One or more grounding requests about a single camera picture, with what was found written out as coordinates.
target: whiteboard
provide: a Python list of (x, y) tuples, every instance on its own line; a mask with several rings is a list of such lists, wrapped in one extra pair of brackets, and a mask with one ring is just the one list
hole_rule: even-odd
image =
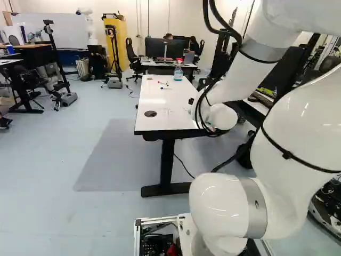
[[(53, 38), (57, 48), (87, 49), (88, 32), (84, 15), (71, 13), (19, 13), (11, 16), (13, 25), (23, 25), (26, 38), (32, 32), (44, 28), (43, 20), (53, 20)], [(44, 41), (50, 41), (42, 31)]]

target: black desk frame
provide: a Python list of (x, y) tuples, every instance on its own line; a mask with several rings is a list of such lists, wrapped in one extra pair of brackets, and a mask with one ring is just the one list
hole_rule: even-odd
[(175, 140), (203, 137), (207, 135), (206, 130), (193, 129), (169, 131), (135, 131), (134, 134), (142, 135), (145, 141), (163, 141), (160, 166), (160, 183), (142, 187), (141, 196), (145, 198), (151, 196), (166, 196), (188, 193), (191, 186), (190, 182), (172, 183)]

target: black stand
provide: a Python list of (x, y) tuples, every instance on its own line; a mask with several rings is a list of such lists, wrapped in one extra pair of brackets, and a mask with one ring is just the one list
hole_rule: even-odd
[(141, 188), (142, 197), (185, 194), (189, 192), (191, 185), (190, 182), (171, 183), (174, 143), (175, 143), (174, 139), (163, 140), (161, 153), (160, 183), (157, 185), (142, 187)]

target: power cable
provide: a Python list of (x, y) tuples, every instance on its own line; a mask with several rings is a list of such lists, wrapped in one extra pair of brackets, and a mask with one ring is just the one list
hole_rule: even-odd
[(189, 175), (190, 177), (192, 177), (193, 179), (195, 179), (195, 177), (187, 170), (187, 168), (186, 168), (185, 164), (183, 163), (183, 161), (182, 161), (176, 154), (174, 154), (174, 156), (180, 161), (180, 163), (182, 164), (182, 166), (184, 167), (184, 169), (186, 170), (186, 172), (188, 173), (188, 175)]
[(130, 98), (133, 98), (133, 99), (138, 99), (138, 98), (139, 98), (139, 97), (133, 97), (133, 96), (131, 96), (131, 94), (134, 93), (134, 90), (131, 89), (127, 84), (126, 84), (126, 87), (127, 87), (128, 90), (131, 90), (131, 92), (128, 94), (128, 96), (129, 96)]

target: wall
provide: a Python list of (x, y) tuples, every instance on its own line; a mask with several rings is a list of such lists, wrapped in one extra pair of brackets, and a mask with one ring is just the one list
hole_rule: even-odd
[[(14, 12), (19, 12), (21, 10), (18, 1), (20, 0), (11, 0)], [(2, 14), (3, 11), (11, 11), (9, 0), (0, 0), (0, 26), (6, 26), (6, 20)]]
[[(233, 10), (238, 6), (234, 29), (242, 33), (245, 29), (246, 16), (253, 0), (216, 0), (221, 16), (228, 21)], [(127, 36), (133, 40), (136, 54), (144, 53), (144, 38), (148, 35), (148, 0), (11, 0), (21, 12), (74, 13), (78, 7), (91, 8), (92, 18), (99, 43), (106, 46), (102, 13), (118, 10), (126, 17)], [(255, 1), (253, 15), (261, 0)], [(222, 28), (209, 11), (210, 21), (214, 28)], [(149, 35), (163, 37), (167, 32), (174, 35), (195, 35), (198, 41), (205, 40), (205, 48), (200, 57), (199, 67), (210, 68), (214, 56), (217, 35), (209, 32), (202, 14), (201, 0), (149, 0)], [(304, 34), (295, 45), (307, 43), (309, 36)]]

